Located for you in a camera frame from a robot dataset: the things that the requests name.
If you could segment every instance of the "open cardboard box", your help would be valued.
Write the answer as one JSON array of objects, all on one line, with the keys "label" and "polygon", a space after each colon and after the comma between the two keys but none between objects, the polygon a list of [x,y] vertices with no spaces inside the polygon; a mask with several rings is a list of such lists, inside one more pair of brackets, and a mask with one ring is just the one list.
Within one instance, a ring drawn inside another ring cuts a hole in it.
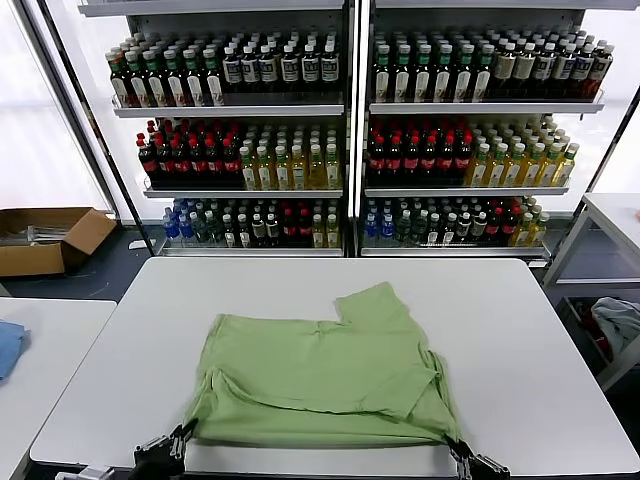
[{"label": "open cardboard box", "polygon": [[79,267],[116,227],[89,207],[0,210],[0,237],[28,225],[70,228],[57,243],[0,246],[0,277],[64,273]]}]

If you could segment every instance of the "green shirt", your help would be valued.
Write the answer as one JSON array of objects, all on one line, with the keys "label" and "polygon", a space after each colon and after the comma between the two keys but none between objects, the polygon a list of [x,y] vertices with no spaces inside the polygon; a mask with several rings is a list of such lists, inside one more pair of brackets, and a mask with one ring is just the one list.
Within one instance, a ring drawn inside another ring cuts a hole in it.
[{"label": "green shirt", "polygon": [[186,420],[195,437],[269,446],[460,438],[442,361],[388,283],[336,300],[341,321],[219,315]]}]

